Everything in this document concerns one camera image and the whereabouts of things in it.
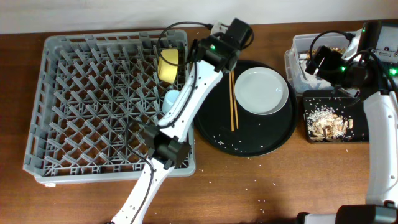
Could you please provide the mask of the yellow plastic bowl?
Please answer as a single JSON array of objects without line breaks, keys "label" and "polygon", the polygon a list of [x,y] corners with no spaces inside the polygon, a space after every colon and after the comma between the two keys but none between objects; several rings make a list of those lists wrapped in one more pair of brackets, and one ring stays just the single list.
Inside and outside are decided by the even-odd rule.
[{"label": "yellow plastic bowl", "polygon": [[160,52],[158,77],[160,80],[172,84],[177,77],[178,50],[164,49]]}]

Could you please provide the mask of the wooden chopstick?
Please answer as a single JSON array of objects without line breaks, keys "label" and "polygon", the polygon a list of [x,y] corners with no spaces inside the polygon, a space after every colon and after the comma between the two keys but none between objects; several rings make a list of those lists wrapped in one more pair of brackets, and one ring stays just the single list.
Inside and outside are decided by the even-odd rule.
[{"label": "wooden chopstick", "polygon": [[234,108],[234,118],[235,118],[235,125],[236,129],[239,129],[239,121],[238,121],[238,106],[236,101],[236,96],[234,93],[234,86],[235,86],[235,78],[234,78],[234,71],[231,72],[231,92],[233,97],[233,108]]},{"label": "wooden chopstick", "polygon": [[234,115],[233,115],[233,92],[232,92],[232,75],[231,72],[229,77],[229,107],[230,107],[230,120],[231,120],[231,131],[234,131]]}]

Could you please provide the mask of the light blue plastic cup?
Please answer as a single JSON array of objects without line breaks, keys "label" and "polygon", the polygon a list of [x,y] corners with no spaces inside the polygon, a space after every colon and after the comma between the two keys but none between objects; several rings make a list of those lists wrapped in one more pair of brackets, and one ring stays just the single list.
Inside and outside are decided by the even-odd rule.
[{"label": "light blue plastic cup", "polygon": [[165,96],[162,103],[162,112],[166,114],[170,111],[173,104],[176,102],[180,92],[178,90],[169,90]]}]

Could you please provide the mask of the white round plate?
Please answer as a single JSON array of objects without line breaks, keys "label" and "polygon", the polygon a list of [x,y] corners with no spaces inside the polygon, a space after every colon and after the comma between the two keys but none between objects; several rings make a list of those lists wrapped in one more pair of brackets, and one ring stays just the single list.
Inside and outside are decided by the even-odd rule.
[{"label": "white round plate", "polygon": [[234,93],[239,105],[256,115],[270,115],[281,110],[289,97],[285,79],[271,68],[254,67],[237,78]]}]

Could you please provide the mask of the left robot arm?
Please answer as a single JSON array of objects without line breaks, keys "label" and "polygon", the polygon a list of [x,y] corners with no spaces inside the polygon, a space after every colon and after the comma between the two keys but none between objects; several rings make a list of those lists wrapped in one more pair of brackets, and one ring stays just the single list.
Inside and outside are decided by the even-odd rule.
[{"label": "left robot arm", "polygon": [[155,126],[144,130],[149,148],[142,174],[126,202],[111,223],[142,223],[147,209],[163,181],[179,167],[191,146],[188,130],[200,106],[222,77],[235,68],[241,51],[254,40],[249,24],[234,19],[228,26],[209,25],[211,34],[195,40],[187,61],[192,70],[176,102]]}]

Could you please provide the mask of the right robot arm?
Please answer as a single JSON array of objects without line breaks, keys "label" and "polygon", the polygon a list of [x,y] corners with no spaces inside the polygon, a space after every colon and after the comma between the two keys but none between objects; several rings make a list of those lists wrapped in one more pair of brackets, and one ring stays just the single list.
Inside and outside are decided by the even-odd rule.
[{"label": "right robot arm", "polygon": [[397,223],[397,24],[372,21],[352,32],[341,54],[309,49],[306,71],[335,89],[358,89],[369,133],[370,176],[365,203],[336,213],[299,213],[297,223]]}]

